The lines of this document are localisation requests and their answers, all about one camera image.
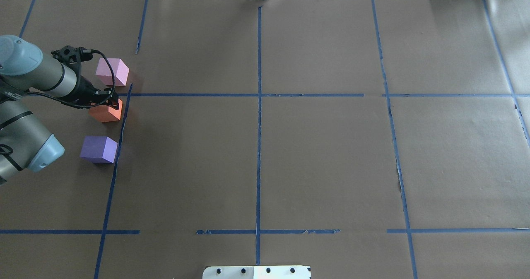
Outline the orange foam cube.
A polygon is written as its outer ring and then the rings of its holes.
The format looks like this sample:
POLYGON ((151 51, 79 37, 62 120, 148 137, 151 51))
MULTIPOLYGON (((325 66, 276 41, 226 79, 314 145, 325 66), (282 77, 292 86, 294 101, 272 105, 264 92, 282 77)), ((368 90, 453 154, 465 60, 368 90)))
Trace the orange foam cube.
POLYGON ((98 107, 90 108, 88 113, 91 117, 101 123, 117 122, 121 120, 123 109, 123 101, 118 100, 118 109, 100 105, 98 107))

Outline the pink foam cube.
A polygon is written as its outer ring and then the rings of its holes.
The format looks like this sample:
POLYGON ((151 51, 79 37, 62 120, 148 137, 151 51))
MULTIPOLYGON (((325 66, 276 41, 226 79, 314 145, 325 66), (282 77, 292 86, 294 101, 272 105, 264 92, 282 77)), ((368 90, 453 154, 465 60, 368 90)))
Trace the pink foam cube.
POLYGON ((105 85, 112 86, 114 75, 114 85, 124 87, 127 84, 130 69, 119 58, 100 58, 95 71, 96 77, 105 85))

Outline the purple foam cube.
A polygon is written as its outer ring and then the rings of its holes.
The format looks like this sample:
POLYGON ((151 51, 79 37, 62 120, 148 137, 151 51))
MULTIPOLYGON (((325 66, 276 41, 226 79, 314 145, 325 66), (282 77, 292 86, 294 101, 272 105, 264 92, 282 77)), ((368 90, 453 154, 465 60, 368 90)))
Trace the purple foam cube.
POLYGON ((85 136, 80 158, 94 164, 113 164, 118 143, 108 136, 85 136))

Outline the brown paper table cover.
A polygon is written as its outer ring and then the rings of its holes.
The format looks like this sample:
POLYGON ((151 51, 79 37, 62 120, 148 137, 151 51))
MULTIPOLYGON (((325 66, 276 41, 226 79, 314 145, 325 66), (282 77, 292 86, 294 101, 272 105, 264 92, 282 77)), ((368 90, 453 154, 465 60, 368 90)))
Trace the brown paper table cover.
POLYGON ((529 0, 1 0, 19 33, 130 79, 125 122, 25 99, 66 151, 1 187, 2 279, 529 277, 529 0))

